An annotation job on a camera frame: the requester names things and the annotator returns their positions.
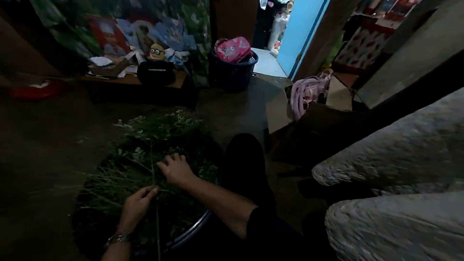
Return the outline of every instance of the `laundry basket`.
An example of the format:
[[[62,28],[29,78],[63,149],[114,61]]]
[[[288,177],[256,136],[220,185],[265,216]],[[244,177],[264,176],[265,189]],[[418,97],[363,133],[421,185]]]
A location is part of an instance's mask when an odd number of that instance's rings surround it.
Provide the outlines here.
[[[258,62],[258,55],[253,51],[252,54],[247,61],[233,64],[220,60],[214,49],[211,50],[210,73],[218,87],[227,92],[243,91],[248,88],[253,76],[253,69]]]

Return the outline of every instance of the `green herb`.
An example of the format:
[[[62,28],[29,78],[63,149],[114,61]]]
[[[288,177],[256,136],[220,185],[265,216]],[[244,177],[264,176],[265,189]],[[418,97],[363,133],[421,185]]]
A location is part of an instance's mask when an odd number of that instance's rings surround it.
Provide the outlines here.
[[[177,152],[187,157],[194,173],[215,183],[217,167],[208,160],[215,143],[201,120],[182,111],[163,117],[140,116],[126,124],[120,120],[116,126],[124,128],[123,139],[94,173],[87,174],[79,196],[86,200],[78,198],[77,211],[93,209],[101,213],[102,220],[116,220],[128,196],[145,186],[160,186],[158,202],[153,202],[135,233],[135,248],[156,249],[158,243],[164,246],[187,231],[206,210],[185,191],[166,184],[156,163]],[[92,230],[97,225],[98,221],[79,229]]]

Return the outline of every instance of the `pink bag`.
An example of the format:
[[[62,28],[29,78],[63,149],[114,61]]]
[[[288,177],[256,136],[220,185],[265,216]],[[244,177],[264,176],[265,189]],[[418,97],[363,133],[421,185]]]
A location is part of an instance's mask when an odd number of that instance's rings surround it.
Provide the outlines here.
[[[306,108],[308,108],[308,104],[317,101],[319,94],[324,93],[324,96],[327,96],[333,72],[332,69],[325,69],[319,76],[307,77],[293,84],[290,107],[295,120],[299,120],[303,116]]]
[[[219,39],[214,50],[220,60],[229,63],[238,63],[251,54],[250,43],[242,36],[232,40]]]

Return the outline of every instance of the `wristwatch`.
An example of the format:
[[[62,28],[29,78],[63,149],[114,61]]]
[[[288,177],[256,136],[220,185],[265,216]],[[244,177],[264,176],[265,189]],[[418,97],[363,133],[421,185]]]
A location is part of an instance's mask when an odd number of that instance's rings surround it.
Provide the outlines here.
[[[129,233],[129,234],[115,234],[115,235],[111,236],[108,239],[108,241],[105,244],[105,247],[107,248],[110,244],[113,244],[113,243],[130,242],[130,238],[131,238],[130,235],[131,235],[131,233]]]

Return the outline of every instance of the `green curtain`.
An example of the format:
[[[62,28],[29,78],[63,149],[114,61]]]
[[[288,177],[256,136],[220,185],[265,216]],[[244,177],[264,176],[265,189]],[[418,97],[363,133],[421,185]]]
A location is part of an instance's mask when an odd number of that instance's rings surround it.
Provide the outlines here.
[[[154,21],[160,21],[163,15],[183,18],[197,45],[189,57],[193,82],[208,86],[209,0],[31,0],[31,3],[57,42],[86,58],[102,55],[86,14],[124,19],[135,8]]]

